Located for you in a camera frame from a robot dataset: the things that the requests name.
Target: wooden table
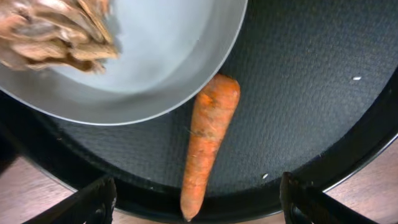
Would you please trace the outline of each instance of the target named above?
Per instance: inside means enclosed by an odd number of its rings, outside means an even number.
[[[45,211],[72,192],[18,158],[0,176],[0,223],[21,223]],[[328,195],[379,223],[398,223],[398,141],[372,163]],[[114,223],[149,224],[119,212]],[[282,214],[245,224],[284,223]]]

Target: orange carrot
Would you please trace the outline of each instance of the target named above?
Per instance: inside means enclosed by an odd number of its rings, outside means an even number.
[[[197,94],[181,193],[181,211],[190,221],[200,210],[207,181],[239,102],[236,80],[217,74]]]

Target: black pan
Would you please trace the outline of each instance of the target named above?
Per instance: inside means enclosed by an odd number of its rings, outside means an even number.
[[[251,1],[220,71],[241,84],[241,102],[193,222],[270,215],[283,171],[327,189],[381,153],[398,132],[397,27],[395,1]],[[62,182],[79,189],[111,174],[121,210],[182,221],[193,101],[144,123],[97,127],[0,100],[3,135]]]

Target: gray plate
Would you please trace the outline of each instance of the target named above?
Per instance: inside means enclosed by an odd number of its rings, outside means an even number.
[[[121,51],[104,75],[67,67],[12,72],[0,89],[49,115],[120,125],[171,111],[218,71],[241,27],[247,0],[113,1],[108,27]]]

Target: dried mushroom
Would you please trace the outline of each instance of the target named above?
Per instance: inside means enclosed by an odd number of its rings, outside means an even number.
[[[0,62],[103,73],[98,59],[118,58],[103,22],[108,11],[108,0],[0,0]]]

